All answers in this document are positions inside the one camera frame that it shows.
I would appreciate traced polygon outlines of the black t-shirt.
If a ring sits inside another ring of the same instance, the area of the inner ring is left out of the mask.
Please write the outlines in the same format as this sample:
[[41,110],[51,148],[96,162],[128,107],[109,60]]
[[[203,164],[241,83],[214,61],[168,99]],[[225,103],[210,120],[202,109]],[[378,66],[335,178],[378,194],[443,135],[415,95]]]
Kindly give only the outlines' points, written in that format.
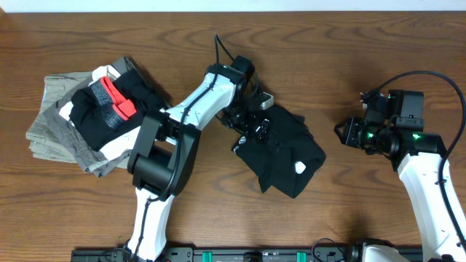
[[273,186],[294,199],[323,166],[325,152],[315,142],[303,116],[277,105],[265,110],[265,116],[270,121],[266,140],[243,135],[232,151],[256,174],[262,192]]

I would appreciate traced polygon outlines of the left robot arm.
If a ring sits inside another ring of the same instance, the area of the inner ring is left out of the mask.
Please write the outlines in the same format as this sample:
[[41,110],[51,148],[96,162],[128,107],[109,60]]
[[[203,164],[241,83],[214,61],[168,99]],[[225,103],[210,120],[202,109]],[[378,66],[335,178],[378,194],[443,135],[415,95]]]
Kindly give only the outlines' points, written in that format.
[[127,165],[138,207],[123,261],[155,261],[162,254],[173,200],[190,179],[202,130],[217,113],[222,125],[240,134],[262,130],[261,99],[272,96],[259,90],[246,95],[254,73],[252,61],[242,55],[231,65],[215,63],[183,102],[144,117]]

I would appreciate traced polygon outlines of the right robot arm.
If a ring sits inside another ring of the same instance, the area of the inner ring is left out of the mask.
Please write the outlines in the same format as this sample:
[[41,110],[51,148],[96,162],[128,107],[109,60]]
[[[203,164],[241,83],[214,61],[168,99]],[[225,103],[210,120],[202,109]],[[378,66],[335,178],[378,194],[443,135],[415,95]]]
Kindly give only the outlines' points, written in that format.
[[422,240],[422,259],[465,260],[455,230],[465,215],[451,184],[441,136],[424,132],[422,92],[390,90],[361,96],[366,114],[351,116],[334,131],[342,144],[387,157],[408,192]]

